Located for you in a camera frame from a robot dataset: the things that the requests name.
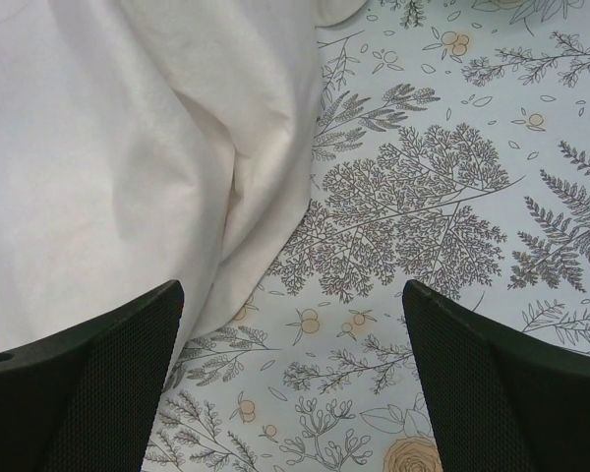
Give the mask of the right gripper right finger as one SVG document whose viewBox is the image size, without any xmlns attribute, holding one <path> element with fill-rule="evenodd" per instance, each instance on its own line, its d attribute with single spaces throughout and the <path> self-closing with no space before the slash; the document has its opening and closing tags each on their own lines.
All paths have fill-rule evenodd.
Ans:
<svg viewBox="0 0 590 472">
<path fill-rule="evenodd" d="M 445 471 L 590 471 L 590 357 L 417 281 L 402 306 Z"/>
</svg>

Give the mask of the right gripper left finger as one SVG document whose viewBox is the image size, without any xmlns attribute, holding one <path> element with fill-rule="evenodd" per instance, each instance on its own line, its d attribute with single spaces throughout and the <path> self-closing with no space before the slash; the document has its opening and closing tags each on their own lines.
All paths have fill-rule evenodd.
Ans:
<svg viewBox="0 0 590 472">
<path fill-rule="evenodd" d="M 184 306 L 170 280 L 0 352 L 0 471 L 138 471 Z"/>
</svg>

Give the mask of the white t shirt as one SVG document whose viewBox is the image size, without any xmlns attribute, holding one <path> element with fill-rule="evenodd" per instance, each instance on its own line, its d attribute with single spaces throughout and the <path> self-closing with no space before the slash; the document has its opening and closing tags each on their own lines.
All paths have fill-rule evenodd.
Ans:
<svg viewBox="0 0 590 472">
<path fill-rule="evenodd" d="M 227 324 L 298 225 L 358 1 L 0 1 L 0 352 L 161 283 Z"/>
</svg>

